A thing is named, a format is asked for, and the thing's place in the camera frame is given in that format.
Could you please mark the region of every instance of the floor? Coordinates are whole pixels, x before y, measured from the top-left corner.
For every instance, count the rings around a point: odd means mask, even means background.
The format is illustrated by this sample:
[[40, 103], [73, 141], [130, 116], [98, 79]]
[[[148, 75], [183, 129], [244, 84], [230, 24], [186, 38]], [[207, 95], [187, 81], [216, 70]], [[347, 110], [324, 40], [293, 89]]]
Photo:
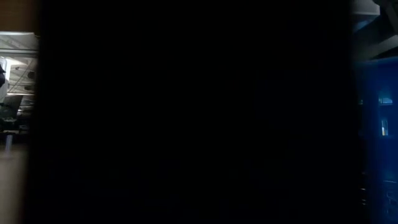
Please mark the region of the floor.
[[0, 224], [15, 224], [21, 207], [27, 151], [14, 145], [11, 153], [0, 145]]

